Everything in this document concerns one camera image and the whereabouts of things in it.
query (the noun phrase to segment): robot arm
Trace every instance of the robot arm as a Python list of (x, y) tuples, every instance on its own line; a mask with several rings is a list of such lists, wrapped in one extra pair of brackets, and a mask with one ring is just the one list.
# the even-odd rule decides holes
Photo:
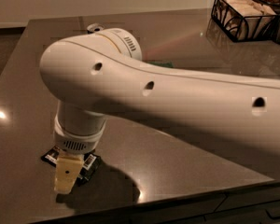
[[(95, 149), (103, 133), (103, 114), (198, 147), (213, 137), (230, 146), (280, 147), (280, 81), (160, 68), (141, 60), (136, 39), (121, 29), (66, 38), (44, 52), (41, 76), (59, 99), (55, 140), (65, 160), (81, 167), (79, 155)], [(278, 133), (269, 131), (275, 126)], [(71, 179), (70, 185), (56, 182), (61, 193), (70, 191), (79, 172), (64, 177), (70, 167), (57, 164), (56, 180)]]

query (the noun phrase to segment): floor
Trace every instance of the floor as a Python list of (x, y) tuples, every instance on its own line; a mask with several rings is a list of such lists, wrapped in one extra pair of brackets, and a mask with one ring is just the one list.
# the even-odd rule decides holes
[(4, 34), (2, 30), (0, 31), (0, 75), (7, 64), (12, 51), (17, 46), (20, 37), (20, 32), (9, 33), (6, 31)]

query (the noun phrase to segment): gray tabletop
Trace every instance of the gray tabletop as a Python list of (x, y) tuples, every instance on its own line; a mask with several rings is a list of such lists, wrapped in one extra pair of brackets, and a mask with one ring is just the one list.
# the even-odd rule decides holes
[[(280, 46), (234, 44), (209, 23), (210, 10), (30, 21), (0, 77), (0, 223), (70, 217), (271, 181), (191, 144), (140, 124), (110, 117), (96, 149), (103, 163), (91, 182), (70, 195), (53, 191), (54, 168), (40, 157), (53, 147), (57, 100), (39, 75), (51, 43), (86, 34), (89, 24), (130, 31), (145, 61), (175, 68), (280, 78)], [(223, 196), (203, 205), (214, 210)]]

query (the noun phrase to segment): black hole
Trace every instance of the black hole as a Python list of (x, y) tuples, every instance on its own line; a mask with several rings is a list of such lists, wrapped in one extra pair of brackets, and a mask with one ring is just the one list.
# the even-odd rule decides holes
[(97, 63), (97, 64), (94, 66), (94, 70), (95, 70), (95, 71), (99, 71), (99, 70), (102, 69), (102, 66), (103, 66), (102, 63)]
[(155, 83), (154, 83), (153, 81), (150, 81), (150, 82), (146, 85), (145, 89), (146, 89), (146, 90), (152, 90), (153, 87), (154, 87), (154, 85), (155, 85)]
[(253, 103), (253, 107), (264, 107), (265, 106), (265, 101), (263, 98), (257, 98), (254, 103)]

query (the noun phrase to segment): green object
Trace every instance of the green object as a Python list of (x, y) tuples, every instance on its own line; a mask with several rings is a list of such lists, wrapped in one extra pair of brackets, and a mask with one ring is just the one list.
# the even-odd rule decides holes
[(150, 64), (153, 64), (153, 65), (157, 65), (157, 66), (160, 66), (160, 67), (165, 67), (165, 68), (174, 68), (174, 66), (172, 65), (171, 62), (168, 62), (168, 63), (157, 63), (157, 62), (149, 62)]

